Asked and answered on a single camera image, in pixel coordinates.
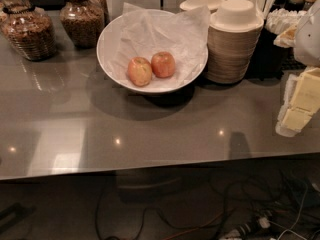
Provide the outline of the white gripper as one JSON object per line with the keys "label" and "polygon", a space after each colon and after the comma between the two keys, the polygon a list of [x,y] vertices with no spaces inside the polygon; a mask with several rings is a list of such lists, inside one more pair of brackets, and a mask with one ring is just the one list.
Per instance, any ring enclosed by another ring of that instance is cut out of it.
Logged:
{"label": "white gripper", "polygon": [[320,110],[320,0],[301,18],[295,32],[294,58],[307,67],[290,74],[285,85],[276,133],[294,137]]}

